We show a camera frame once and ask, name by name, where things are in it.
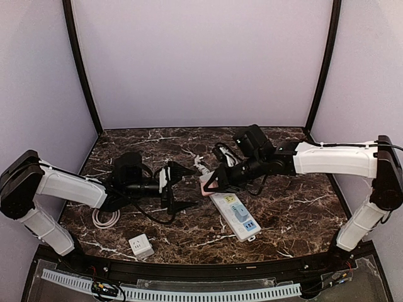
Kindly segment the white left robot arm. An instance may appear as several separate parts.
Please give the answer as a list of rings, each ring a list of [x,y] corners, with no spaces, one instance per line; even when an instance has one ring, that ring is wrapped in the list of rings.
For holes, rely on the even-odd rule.
[[[1,213],[22,223],[62,257],[81,249],[69,231],[35,202],[35,196],[53,196],[84,204],[104,212],[114,212],[142,198],[158,198],[168,215],[195,206],[174,198],[173,187],[195,172],[169,161],[152,171],[138,152],[127,152],[115,159],[105,181],[79,176],[50,165],[34,150],[27,150],[1,174]]]

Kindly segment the blue plug adapter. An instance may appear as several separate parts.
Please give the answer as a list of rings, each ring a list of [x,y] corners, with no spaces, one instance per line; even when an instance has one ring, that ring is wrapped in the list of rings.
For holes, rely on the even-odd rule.
[[[241,223],[245,222],[249,217],[249,212],[243,204],[233,205],[232,210],[233,210],[237,220]]]

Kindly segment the pink plug adapter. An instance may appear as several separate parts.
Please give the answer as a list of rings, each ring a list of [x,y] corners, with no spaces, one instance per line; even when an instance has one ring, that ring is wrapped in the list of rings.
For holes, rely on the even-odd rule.
[[[203,182],[201,182],[200,183],[200,187],[201,187],[201,194],[203,195],[203,196],[210,196],[210,195],[212,195],[212,194],[214,194],[215,192],[214,192],[214,189],[216,188],[216,187],[218,187],[218,183],[217,183],[217,181],[213,181],[211,184],[209,184],[208,185],[208,191],[206,191],[205,190],[205,185],[206,185],[206,183],[207,183],[207,181],[203,181]]]

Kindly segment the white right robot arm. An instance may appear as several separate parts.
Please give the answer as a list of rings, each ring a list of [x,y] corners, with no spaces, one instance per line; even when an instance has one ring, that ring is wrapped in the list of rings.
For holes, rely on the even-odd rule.
[[[350,252],[381,219],[402,205],[402,166],[397,146],[380,135],[363,143],[285,141],[274,146],[256,124],[233,137],[245,160],[230,167],[220,164],[203,189],[236,193],[264,176],[345,174],[372,179],[372,192],[336,236],[338,250]]]

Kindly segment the white multicolour power strip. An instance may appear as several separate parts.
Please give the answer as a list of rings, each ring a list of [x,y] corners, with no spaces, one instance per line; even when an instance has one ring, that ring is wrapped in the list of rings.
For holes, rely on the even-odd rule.
[[[234,193],[207,193],[204,191],[203,185],[211,175],[212,172],[200,176],[202,195],[211,199],[240,242],[255,240],[256,235],[261,232],[261,227]]]

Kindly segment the white cube socket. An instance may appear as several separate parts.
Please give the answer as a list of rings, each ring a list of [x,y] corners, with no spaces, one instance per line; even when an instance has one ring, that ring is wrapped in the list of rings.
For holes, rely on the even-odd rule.
[[[131,238],[128,242],[134,256],[139,260],[144,260],[155,254],[152,245],[144,233]]]

